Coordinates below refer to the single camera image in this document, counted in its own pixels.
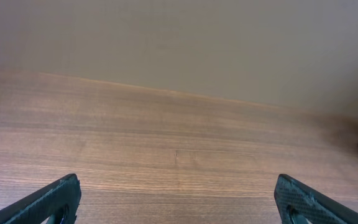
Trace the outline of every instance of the wooden surface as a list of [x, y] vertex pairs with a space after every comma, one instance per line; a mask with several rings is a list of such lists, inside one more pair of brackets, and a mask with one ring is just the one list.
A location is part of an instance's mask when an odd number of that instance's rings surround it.
[[0, 209], [74, 172], [77, 223], [280, 223], [279, 173], [358, 212], [358, 120], [0, 70]]

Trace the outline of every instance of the brown wooden tabletop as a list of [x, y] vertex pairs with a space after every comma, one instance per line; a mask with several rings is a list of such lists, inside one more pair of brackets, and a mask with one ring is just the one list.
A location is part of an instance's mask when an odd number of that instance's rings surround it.
[[77, 223], [280, 223], [286, 173], [358, 212], [358, 120], [0, 70], [0, 209], [69, 173]]

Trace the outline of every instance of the black object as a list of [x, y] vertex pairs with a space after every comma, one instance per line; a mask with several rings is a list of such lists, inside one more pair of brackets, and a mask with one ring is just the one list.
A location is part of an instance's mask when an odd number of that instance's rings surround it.
[[358, 224], [358, 213], [280, 174], [274, 191], [283, 224]]
[[80, 181], [68, 174], [48, 186], [0, 210], [0, 223], [73, 224], [80, 204]]

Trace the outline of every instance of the wall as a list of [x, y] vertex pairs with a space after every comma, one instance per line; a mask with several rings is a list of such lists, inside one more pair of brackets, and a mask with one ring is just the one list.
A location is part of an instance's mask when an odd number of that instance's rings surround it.
[[0, 66], [358, 116], [358, 1], [0, 0]]

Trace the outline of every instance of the wooden floor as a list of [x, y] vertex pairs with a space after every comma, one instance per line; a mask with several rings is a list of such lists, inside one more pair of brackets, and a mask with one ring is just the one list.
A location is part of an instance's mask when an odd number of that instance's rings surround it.
[[358, 212], [358, 120], [0, 70], [0, 209], [68, 173], [77, 223], [280, 223], [286, 173]]

